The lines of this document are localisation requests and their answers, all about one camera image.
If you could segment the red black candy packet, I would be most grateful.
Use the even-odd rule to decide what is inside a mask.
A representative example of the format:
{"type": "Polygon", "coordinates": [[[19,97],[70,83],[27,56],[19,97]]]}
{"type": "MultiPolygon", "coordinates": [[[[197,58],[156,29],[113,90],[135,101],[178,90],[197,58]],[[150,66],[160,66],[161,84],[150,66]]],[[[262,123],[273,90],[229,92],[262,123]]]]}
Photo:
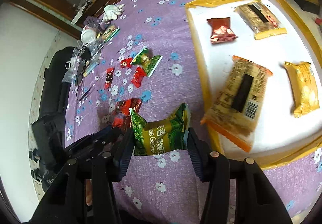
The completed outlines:
{"type": "Polygon", "coordinates": [[[114,76],[114,70],[115,68],[108,68],[106,70],[106,80],[104,84],[104,89],[109,89],[111,87],[112,81],[113,81],[113,76],[114,76]]]}

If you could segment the beige cracker pack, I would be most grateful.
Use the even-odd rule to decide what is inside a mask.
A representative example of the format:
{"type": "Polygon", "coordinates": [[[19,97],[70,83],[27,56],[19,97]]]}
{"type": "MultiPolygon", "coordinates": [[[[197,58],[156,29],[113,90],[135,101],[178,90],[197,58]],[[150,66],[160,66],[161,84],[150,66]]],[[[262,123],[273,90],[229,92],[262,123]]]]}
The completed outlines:
{"type": "Polygon", "coordinates": [[[232,60],[234,65],[225,85],[201,123],[210,126],[248,153],[253,147],[266,84],[273,73],[239,56],[233,56],[232,60]]]}
{"type": "Polygon", "coordinates": [[[260,0],[239,5],[235,11],[254,32],[255,40],[287,33],[279,19],[260,0]]]}

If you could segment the green pea snack packet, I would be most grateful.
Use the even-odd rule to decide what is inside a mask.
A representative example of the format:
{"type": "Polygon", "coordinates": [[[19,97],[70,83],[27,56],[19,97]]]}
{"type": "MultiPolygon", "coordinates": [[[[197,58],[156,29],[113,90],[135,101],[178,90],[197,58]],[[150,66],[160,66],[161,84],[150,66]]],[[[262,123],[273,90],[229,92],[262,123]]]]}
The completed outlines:
{"type": "Polygon", "coordinates": [[[147,61],[149,61],[148,56],[149,50],[147,47],[142,48],[132,59],[131,64],[132,65],[141,65],[147,61]]]}

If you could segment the yellow cake packet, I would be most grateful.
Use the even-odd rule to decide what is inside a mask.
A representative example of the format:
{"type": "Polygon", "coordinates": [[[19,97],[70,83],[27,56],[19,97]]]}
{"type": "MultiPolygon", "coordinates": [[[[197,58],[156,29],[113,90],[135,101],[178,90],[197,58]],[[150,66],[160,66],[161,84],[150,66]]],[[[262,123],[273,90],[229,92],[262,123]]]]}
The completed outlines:
{"type": "Polygon", "coordinates": [[[309,62],[297,64],[284,62],[293,91],[295,108],[293,115],[296,118],[304,116],[318,109],[318,89],[314,73],[309,62]]]}

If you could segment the dark red foil packet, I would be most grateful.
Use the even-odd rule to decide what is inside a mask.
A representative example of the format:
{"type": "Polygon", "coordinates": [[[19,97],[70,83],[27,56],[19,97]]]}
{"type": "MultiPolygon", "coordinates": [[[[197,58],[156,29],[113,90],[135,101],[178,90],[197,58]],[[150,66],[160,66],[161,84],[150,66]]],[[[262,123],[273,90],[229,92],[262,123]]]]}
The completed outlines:
{"type": "Polygon", "coordinates": [[[212,45],[234,41],[238,38],[230,28],[230,18],[211,18],[207,19],[207,22],[212,28],[210,36],[212,45]]]}

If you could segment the red black chocolate wrapper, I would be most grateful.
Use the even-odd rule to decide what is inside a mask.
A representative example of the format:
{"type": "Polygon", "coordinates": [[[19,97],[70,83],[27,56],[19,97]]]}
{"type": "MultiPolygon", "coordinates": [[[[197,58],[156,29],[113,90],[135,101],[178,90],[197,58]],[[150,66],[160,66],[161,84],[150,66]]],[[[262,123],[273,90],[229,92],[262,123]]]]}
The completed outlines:
{"type": "Polygon", "coordinates": [[[138,98],[130,98],[121,100],[117,103],[113,114],[113,128],[119,128],[121,132],[125,133],[131,127],[130,108],[136,113],[139,112],[142,100],[138,98]]]}

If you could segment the black backpack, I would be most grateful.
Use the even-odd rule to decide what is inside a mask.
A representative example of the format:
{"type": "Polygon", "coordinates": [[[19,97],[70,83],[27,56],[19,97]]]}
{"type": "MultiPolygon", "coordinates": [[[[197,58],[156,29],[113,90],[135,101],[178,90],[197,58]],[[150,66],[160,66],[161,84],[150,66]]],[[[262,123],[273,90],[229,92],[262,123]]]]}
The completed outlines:
{"type": "Polygon", "coordinates": [[[67,72],[65,64],[73,51],[74,47],[57,51],[45,69],[38,119],[31,124],[36,147],[29,152],[29,158],[39,163],[39,167],[32,170],[32,178],[44,192],[67,161],[65,113],[71,84],[63,78],[67,72]]]}

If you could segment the eyeglasses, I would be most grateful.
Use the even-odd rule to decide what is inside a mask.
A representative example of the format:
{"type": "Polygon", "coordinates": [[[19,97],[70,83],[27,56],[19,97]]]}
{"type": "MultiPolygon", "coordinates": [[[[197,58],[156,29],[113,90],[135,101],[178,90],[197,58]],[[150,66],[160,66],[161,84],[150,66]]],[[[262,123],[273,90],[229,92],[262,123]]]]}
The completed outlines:
{"type": "Polygon", "coordinates": [[[82,101],[90,92],[92,87],[82,89],[82,81],[84,79],[83,73],[81,72],[76,78],[76,99],[82,101]]]}

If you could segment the red candy lower right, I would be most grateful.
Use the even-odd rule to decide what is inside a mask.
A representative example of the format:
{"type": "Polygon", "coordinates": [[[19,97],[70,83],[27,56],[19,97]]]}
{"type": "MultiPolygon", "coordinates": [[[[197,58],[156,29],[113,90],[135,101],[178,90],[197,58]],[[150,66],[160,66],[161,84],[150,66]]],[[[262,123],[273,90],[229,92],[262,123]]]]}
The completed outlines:
{"type": "Polygon", "coordinates": [[[133,78],[132,78],[131,82],[135,87],[140,88],[142,80],[146,76],[147,75],[145,73],[145,70],[141,66],[138,66],[136,68],[135,73],[133,74],[133,78]]]}

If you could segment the blue yellow tube package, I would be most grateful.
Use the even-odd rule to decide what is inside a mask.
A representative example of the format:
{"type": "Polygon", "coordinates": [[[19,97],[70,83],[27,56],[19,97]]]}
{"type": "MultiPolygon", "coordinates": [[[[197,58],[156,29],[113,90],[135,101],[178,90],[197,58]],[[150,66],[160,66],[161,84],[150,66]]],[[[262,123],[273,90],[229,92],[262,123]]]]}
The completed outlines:
{"type": "Polygon", "coordinates": [[[92,60],[92,62],[90,62],[84,69],[83,77],[88,76],[94,70],[94,68],[99,65],[99,63],[100,63],[99,59],[92,60]]]}

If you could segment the red candy with white text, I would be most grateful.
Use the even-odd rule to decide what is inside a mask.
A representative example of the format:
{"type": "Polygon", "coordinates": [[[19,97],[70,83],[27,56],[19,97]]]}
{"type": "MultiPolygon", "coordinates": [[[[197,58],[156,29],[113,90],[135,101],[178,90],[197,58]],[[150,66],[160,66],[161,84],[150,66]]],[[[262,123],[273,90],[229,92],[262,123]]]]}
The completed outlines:
{"type": "Polygon", "coordinates": [[[126,58],[120,61],[120,68],[131,68],[132,67],[132,58],[126,58]]]}

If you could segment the purple floral tablecloth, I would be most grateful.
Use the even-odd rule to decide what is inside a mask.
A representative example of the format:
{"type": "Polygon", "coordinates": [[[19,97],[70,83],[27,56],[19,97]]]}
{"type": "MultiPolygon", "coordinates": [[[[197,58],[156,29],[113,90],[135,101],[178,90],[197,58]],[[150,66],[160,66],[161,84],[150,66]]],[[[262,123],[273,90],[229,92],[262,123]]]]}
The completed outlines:
{"type": "MultiPolygon", "coordinates": [[[[113,122],[121,100],[141,100],[139,113],[152,122],[187,103],[200,137],[202,93],[185,13],[192,0],[123,0],[119,33],[99,53],[99,65],[69,93],[65,144],[113,122]]],[[[175,150],[134,156],[126,176],[114,184],[122,212],[139,222],[198,223],[207,185],[195,176],[189,155],[175,150]]]]}

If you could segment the clear plastic container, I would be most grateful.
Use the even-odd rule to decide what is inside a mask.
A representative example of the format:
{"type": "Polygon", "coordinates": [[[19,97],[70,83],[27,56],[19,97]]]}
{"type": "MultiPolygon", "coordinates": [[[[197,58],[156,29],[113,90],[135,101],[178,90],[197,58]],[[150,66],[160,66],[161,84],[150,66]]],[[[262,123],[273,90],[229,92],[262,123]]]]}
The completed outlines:
{"type": "Polygon", "coordinates": [[[82,59],[89,60],[95,56],[102,48],[104,44],[101,40],[91,40],[84,43],[81,40],[77,41],[77,47],[74,49],[74,54],[82,59]]]}

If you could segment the white round jar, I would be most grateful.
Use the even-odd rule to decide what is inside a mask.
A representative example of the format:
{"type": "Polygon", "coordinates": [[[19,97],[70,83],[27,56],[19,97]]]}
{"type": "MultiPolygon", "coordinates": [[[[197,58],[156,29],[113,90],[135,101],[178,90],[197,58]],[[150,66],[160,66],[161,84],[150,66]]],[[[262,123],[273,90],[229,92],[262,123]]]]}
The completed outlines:
{"type": "Polygon", "coordinates": [[[80,40],[83,44],[89,44],[97,38],[97,30],[89,25],[85,25],[82,29],[80,40]]]}

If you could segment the green biscuit package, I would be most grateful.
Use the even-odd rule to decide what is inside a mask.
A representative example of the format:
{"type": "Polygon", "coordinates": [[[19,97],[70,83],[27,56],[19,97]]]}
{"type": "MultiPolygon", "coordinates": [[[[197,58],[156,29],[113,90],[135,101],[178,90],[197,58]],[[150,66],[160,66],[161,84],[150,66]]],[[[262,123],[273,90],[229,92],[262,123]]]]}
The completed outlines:
{"type": "Polygon", "coordinates": [[[110,25],[104,32],[97,35],[97,40],[102,41],[103,43],[108,42],[113,38],[115,34],[120,31],[120,28],[115,25],[110,25]]]}

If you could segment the purple plastic spatula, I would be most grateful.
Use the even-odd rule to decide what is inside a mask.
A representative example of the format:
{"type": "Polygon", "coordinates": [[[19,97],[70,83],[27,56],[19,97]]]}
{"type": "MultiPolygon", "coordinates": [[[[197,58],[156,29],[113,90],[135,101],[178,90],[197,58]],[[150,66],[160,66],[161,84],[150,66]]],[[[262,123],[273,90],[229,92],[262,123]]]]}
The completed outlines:
{"type": "Polygon", "coordinates": [[[101,24],[101,19],[100,18],[95,18],[93,16],[87,16],[85,20],[83,21],[83,25],[88,25],[92,28],[98,29],[101,24]]]}

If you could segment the yellow cardboard tray box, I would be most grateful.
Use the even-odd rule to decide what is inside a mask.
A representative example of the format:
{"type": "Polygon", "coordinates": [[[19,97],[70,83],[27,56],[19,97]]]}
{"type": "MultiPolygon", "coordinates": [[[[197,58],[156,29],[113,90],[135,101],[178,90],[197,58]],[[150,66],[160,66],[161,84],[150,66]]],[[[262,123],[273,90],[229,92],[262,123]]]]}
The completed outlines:
{"type": "Polygon", "coordinates": [[[211,145],[274,168],[321,152],[321,109],[302,113],[292,75],[321,100],[321,48],[285,0],[194,0],[186,14],[211,145]]]}

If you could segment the white plush toy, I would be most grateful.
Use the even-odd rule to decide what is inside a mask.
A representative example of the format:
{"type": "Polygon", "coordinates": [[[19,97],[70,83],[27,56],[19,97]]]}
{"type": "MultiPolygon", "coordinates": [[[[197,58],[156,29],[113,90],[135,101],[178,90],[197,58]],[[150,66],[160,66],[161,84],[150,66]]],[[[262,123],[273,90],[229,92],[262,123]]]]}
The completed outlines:
{"type": "Polygon", "coordinates": [[[111,20],[118,19],[119,16],[121,16],[124,12],[125,4],[119,4],[119,5],[107,5],[104,8],[104,14],[103,14],[103,21],[110,22],[111,20]]]}

